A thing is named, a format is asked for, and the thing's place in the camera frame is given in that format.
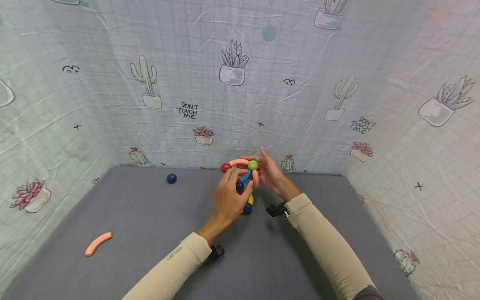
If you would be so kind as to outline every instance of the arm sleeve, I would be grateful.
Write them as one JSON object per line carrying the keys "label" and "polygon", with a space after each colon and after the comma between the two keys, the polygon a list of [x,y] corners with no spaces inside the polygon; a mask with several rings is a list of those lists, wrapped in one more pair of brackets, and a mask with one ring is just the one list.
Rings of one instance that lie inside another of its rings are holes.
{"label": "arm sleeve", "polygon": [[304,193],[285,204],[288,220],[307,242],[318,264],[341,300],[355,298],[368,286],[370,276],[347,241]]}
{"label": "arm sleeve", "polygon": [[169,300],[212,250],[207,241],[191,233],[150,270],[122,300]]}

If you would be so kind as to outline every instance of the black clip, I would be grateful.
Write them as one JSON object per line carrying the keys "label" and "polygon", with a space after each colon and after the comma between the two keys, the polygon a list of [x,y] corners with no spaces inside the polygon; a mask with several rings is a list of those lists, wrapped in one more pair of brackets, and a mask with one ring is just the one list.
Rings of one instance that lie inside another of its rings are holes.
{"label": "black clip", "polygon": [[223,247],[220,245],[219,246],[212,245],[210,249],[212,249],[212,253],[210,253],[208,257],[214,262],[216,262],[220,258],[220,256],[225,254],[225,249],[223,249]]}
{"label": "black clip", "polygon": [[269,204],[267,206],[267,212],[269,213],[269,215],[271,215],[273,217],[279,216],[281,214],[285,214],[287,217],[290,216],[290,212],[285,207],[285,202],[280,203],[278,206],[275,206],[273,204]]}

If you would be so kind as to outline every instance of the gray floor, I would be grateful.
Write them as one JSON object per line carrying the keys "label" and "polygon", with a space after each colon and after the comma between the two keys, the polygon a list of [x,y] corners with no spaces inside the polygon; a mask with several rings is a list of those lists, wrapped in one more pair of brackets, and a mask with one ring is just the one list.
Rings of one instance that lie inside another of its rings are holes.
{"label": "gray floor", "polygon": [[[170,185],[171,172],[178,181]],[[219,170],[114,167],[64,219],[3,299],[121,299],[208,219],[221,175]],[[418,299],[346,178],[289,177],[350,243],[386,300]],[[284,217],[265,211],[280,198],[262,188],[254,197],[252,214],[240,216],[218,239],[225,255],[214,263],[207,260],[175,299],[335,299],[296,230]],[[85,258],[88,244],[107,231],[113,238]]]}

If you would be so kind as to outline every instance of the hand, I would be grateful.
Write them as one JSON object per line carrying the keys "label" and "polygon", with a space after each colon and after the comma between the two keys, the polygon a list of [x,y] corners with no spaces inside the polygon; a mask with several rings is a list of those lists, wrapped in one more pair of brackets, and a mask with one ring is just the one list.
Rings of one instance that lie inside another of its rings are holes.
{"label": "hand", "polygon": [[258,169],[258,174],[260,175],[260,182],[266,185],[275,194],[282,197],[285,202],[300,195],[300,190],[285,176],[285,174],[283,174],[282,170],[278,167],[270,154],[263,147],[260,147],[260,152],[263,157],[252,155],[242,156],[240,158],[256,160],[259,162],[260,167]]}
{"label": "hand", "polygon": [[228,169],[218,183],[215,194],[215,214],[197,231],[212,246],[214,240],[243,212],[243,207],[253,191],[253,182],[249,181],[242,195],[237,193],[236,185],[239,175],[245,175],[247,170]]}

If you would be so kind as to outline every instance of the grid pattern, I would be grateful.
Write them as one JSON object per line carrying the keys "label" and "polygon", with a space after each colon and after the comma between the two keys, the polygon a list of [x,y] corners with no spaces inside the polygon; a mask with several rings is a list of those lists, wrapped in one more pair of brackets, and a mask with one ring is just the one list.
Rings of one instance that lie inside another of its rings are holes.
{"label": "grid pattern", "polygon": [[[279,162],[293,155],[297,172],[348,175],[392,248],[418,252],[422,265],[411,277],[426,299],[457,298],[435,288],[445,271],[464,272],[449,280],[467,299],[479,294],[478,278],[467,273],[478,254],[463,246],[478,237],[469,224],[478,215],[479,105],[440,128],[417,113],[443,82],[480,78],[473,0],[348,0],[336,30],[313,24],[323,1],[6,2],[0,79],[11,82],[16,101],[0,108],[0,257],[9,257],[0,292],[92,179],[113,164],[134,164],[130,147],[157,167],[219,168],[264,145]],[[426,24],[440,5],[447,19]],[[270,42],[262,37],[267,25],[277,30]],[[219,80],[231,40],[250,56],[241,86]],[[156,67],[161,109],[145,105],[145,85],[133,79],[130,64],[140,71],[140,56]],[[63,73],[65,65],[80,72]],[[336,83],[352,74],[357,91],[340,120],[326,121]],[[179,114],[183,102],[197,106],[195,119]],[[350,125],[360,117],[377,125],[355,132]],[[195,142],[192,129],[201,126],[215,132],[211,145]],[[369,142],[373,157],[361,163],[349,155],[354,141]],[[57,191],[38,213],[13,214],[15,189],[36,178]]]}

